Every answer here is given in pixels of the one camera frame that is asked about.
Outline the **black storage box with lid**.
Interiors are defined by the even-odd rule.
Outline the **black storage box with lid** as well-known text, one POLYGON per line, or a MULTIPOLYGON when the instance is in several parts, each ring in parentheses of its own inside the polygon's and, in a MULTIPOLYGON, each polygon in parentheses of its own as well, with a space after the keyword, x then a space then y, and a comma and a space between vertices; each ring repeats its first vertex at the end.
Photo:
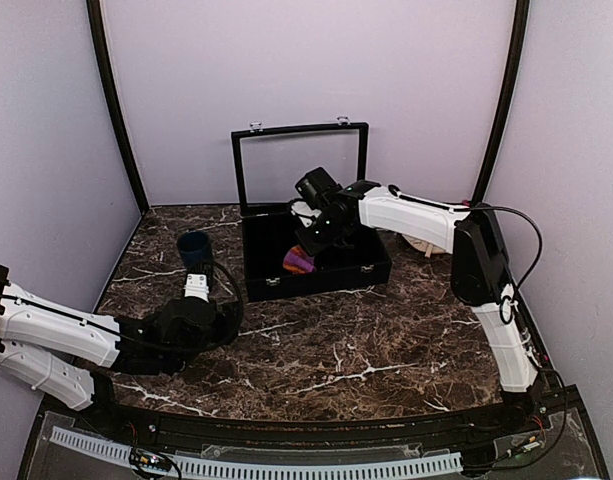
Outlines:
POLYGON ((391 259, 358 219, 369 125, 263 127, 231 134, 252 302, 384 284, 391 259))

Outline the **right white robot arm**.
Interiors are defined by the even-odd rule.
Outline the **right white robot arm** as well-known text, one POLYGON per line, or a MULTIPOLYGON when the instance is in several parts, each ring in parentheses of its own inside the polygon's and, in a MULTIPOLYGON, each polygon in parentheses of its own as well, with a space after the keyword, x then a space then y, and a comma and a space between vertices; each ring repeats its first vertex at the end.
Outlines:
POLYGON ((322 167, 308 172, 295 188, 299 196, 288 209, 300 222, 298 242, 311 257, 361 227, 395 232, 449 254, 451 290, 482 325, 502 392, 530 391, 539 363, 529 335, 520 330, 522 282, 510 270, 498 207, 422 199, 369 180, 343 187, 322 167))

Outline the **maroon orange purple sock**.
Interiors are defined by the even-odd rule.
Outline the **maroon orange purple sock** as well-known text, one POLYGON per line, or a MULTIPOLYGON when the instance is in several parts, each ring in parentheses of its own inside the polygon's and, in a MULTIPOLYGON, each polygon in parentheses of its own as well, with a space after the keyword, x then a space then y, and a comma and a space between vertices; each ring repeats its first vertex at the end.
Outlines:
POLYGON ((300 246, 292 247, 284 256, 283 268, 292 274, 310 274, 317 270, 315 258, 308 255, 300 246))

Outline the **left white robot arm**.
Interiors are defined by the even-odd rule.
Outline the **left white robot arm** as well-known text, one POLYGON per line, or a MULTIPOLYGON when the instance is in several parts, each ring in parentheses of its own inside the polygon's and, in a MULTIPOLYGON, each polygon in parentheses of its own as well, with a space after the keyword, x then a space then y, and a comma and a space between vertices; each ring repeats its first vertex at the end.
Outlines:
POLYGON ((65 353, 122 374, 174 375, 199 354, 238 335, 244 302, 217 303, 210 296, 216 262, 201 262, 186 275, 182 297, 143 319, 86 313, 40 298, 8 278, 0 265, 0 370, 62 402, 87 411, 106 436, 127 427, 111 380, 58 358, 65 353))

